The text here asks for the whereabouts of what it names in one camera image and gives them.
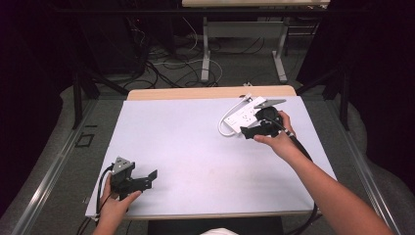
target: table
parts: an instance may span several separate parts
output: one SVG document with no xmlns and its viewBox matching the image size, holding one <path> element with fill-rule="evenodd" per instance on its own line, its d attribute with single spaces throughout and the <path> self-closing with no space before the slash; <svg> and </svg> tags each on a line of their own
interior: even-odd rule
<svg viewBox="0 0 415 235">
<path fill-rule="evenodd" d="M 328 5 L 330 0 L 183 0 L 184 7 L 213 8 L 213 7 L 287 7 Z M 281 22 L 208 22 L 204 17 L 204 60 L 202 64 L 201 81 L 208 81 L 210 37 L 273 37 L 279 38 L 277 50 L 272 51 L 277 75 L 281 83 L 287 83 L 287 76 L 281 61 L 281 55 L 287 37 L 290 18 Z"/>
<path fill-rule="evenodd" d="M 264 216 L 311 211 L 313 201 L 294 171 L 268 146 L 221 136 L 216 125 L 241 95 L 285 98 L 299 141 L 336 178 L 301 97 L 291 86 L 131 91 L 104 158 L 136 163 L 132 177 L 157 169 L 153 189 L 134 202 L 127 219 Z M 97 186 L 92 199 L 96 198 Z M 91 200 L 86 216 L 95 213 Z"/>
</svg>

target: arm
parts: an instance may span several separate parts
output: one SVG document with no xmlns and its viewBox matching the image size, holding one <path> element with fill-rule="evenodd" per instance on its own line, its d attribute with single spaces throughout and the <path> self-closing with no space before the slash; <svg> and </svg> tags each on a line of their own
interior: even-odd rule
<svg viewBox="0 0 415 235">
<path fill-rule="evenodd" d="M 136 191 L 122 201 L 118 201 L 117 194 L 111 192 L 111 175 L 107 177 L 103 196 L 101 197 L 101 216 L 98 226 L 94 230 L 94 235 L 115 234 L 116 229 L 121 224 L 128 207 L 134 200 L 141 195 Z"/>
<path fill-rule="evenodd" d="M 284 112 L 279 114 L 294 133 L 290 118 Z M 369 206 L 307 159 L 285 132 L 275 138 L 256 135 L 254 140 L 270 146 L 293 168 L 337 234 L 392 234 Z"/>
</svg>

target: wooden table edge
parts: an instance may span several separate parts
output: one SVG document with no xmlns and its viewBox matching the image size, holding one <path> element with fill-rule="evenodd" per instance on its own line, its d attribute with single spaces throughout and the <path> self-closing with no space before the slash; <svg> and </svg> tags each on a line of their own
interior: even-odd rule
<svg viewBox="0 0 415 235">
<path fill-rule="evenodd" d="M 297 96 L 296 90 L 290 85 L 275 86 L 232 86 L 210 88 L 165 88 L 132 90 L 127 101 L 139 100 L 181 100 L 238 98 L 251 93 L 252 96 Z"/>
</svg>

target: power strip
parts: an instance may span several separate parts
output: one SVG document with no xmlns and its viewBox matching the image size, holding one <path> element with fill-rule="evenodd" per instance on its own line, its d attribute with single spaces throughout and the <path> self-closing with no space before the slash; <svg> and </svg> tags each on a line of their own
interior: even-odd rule
<svg viewBox="0 0 415 235">
<path fill-rule="evenodd" d="M 260 96 L 256 97 L 256 99 L 249 102 L 239 111 L 227 117 L 224 120 L 225 123 L 228 124 L 229 127 L 231 127 L 236 133 L 241 133 L 241 126 L 249 127 L 256 122 L 255 114 L 259 111 L 259 109 L 254 109 L 254 107 L 264 103 L 265 101 L 266 100 Z"/>
</svg>

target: white tabletop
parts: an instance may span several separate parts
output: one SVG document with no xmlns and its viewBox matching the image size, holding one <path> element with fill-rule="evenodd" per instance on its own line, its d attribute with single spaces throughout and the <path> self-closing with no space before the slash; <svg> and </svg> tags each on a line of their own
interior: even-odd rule
<svg viewBox="0 0 415 235">
<path fill-rule="evenodd" d="M 273 7 L 328 5 L 330 0 L 183 0 L 184 7 Z"/>
<path fill-rule="evenodd" d="M 290 114 L 314 162 L 336 178 L 301 97 L 276 98 L 287 99 L 277 109 Z M 126 218 L 256 216 L 312 209 L 313 201 L 294 171 L 268 146 L 218 133 L 217 122 L 239 100 L 124 102 L 101 172 L 118 156 L 135 162 L 133 178 L 159 171 L 153 189 L 130 206 Z M 86 216 L 95 213 L 96 194 L 97 186 Z"/>
</svg>

